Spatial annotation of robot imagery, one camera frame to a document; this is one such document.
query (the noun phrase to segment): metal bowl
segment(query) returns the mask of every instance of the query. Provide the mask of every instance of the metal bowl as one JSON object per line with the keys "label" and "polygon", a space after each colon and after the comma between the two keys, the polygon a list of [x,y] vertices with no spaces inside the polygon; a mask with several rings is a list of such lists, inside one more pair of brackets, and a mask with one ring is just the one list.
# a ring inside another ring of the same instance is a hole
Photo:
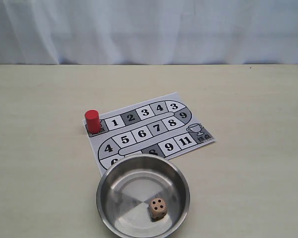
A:
{"label": "metal bowl", "polygon": [[[152,199],[161,197],[168,212],[152,220]],[[190,205],[189,186],[180,170],[159,156],[131,155],[117,161],[101,178],[97,209],[104,224],[122,238],[163,238],[184,221]]]}

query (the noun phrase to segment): board game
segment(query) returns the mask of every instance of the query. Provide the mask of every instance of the board game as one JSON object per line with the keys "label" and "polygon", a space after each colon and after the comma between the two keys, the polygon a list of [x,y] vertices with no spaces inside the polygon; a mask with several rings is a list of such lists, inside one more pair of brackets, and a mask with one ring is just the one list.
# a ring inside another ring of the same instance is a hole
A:
{"label": "board game", "polygon": [[101,175],[119,159],[154,154],[172,159],[215,141],[177,93],[99,115],[101,130],[88,132]]}

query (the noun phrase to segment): white backdrop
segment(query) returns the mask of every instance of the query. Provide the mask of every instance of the white backdrop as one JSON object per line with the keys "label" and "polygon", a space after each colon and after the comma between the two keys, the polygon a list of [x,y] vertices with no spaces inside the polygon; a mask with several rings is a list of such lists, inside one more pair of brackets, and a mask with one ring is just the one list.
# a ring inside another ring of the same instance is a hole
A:
{"label": "white backdrop", "polygon": [[0,0],[0,63],[298,63],[298,0]]}

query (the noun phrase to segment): red cylinder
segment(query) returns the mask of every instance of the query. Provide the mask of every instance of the red cylinder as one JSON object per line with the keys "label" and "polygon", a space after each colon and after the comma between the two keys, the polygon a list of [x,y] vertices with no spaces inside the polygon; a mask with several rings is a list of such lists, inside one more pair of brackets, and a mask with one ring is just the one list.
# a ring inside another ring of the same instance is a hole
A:
{"label": "red cylinder", "polygon": [[86,125],[87,130],[92,133],[96,134],[100,131],[100,120],[99,114],[96,110],[89,110],[85,113]]}

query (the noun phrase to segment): beige table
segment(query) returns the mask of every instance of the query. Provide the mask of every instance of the beige table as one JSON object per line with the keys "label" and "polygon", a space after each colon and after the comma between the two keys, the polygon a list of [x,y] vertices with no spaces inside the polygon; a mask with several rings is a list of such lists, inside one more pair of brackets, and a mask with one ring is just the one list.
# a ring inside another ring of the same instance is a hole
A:
{"label": "beige table", "polygon": [[172,160],[173,238],[298,238],[298,65],[0,65],[0,238],[113,237],[81,120],[177,91],[217,142]]}

